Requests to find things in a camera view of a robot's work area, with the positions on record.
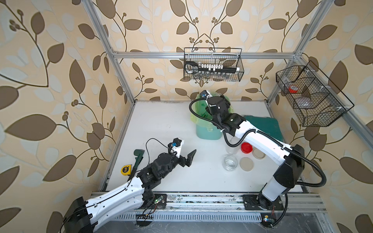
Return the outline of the red jar lid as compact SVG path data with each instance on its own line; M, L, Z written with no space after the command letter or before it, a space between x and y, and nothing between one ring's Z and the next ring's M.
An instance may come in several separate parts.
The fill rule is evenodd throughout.
M249 154L253 151L253 147L251 144L247 143L247 142L244 142L241 144L241 151L244 153L244 154Z

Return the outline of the yellow-green bin liner bag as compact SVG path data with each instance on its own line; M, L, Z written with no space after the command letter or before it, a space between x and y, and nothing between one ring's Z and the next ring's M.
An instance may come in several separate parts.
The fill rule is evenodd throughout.
M203 117L201 117L201 116L199 116L198 114L196 114L194 111L193 111L193 109L192 109L192 106L193 106L193 104L194 103L196 103L196 102L198 102L198 101L206 101L207 102L207 99L201 99L201 98L198 98L198 99L195 99L195 100L193 100L190 104L189 104L189 110L190 110L190 112L193 114L193 115L195 115L196 117L198 117L198 118L200 118L200 119L203 119L203 120L206 120L206 121L208 121L208 122L211 122L212 124L213 124L213 122L211 121L211 120L209 120L209 119L207 119L207 118L203 118Z

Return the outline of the beige jar lid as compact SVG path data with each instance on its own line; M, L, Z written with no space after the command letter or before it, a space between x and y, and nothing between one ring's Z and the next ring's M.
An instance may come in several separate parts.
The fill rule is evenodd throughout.
M254 168L254 162L248 157L240 160L240 167L243 171L251 171Z
M252 154L258 160L264 159L266 157L266 154L264 154L261 150L257 148L253 149Z

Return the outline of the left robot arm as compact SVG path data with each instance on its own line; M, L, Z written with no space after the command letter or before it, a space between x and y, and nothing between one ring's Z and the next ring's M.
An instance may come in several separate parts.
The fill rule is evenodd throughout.
M121 214L153 206L155 195L152 190L177 165L190 167L196 152L193 150L187 158L177 157L174 152L162 153L127 183L87 201L83 197L77 198L65 214L60 230L94 233Z

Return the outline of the beige-lid jar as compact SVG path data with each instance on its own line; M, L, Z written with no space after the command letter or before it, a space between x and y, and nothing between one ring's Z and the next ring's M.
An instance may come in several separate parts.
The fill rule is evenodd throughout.
M236 156L228 154L224 157L222 164L226 171L234 171L238 166L238 160Z

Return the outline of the green plastic trash bin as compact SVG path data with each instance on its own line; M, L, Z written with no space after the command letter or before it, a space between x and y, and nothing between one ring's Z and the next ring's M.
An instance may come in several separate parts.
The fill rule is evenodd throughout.
M198 101L192 106L193 111L203 118L212 120L213 117L208 112L206 101ZM196 125L196 135L204 140L219 140L222 137L222 132L211 122L200 119L191 114L191 120Z

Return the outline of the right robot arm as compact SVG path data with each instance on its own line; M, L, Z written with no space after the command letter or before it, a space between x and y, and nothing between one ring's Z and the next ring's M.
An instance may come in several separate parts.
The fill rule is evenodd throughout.
M228 146L234 148L242 142L247 142L279 165L273 177L261 190L262 198L273 202L278 196L296 186L305 168L305 162L291 155L294 150L289 144L278 141L259 130L241 115L230 113L230 103L222 95L202 94L201 97L207 102L207 111L212 116L213 124L222 130L224 137L228 133L239 139L237 143L230 143L227 140Z

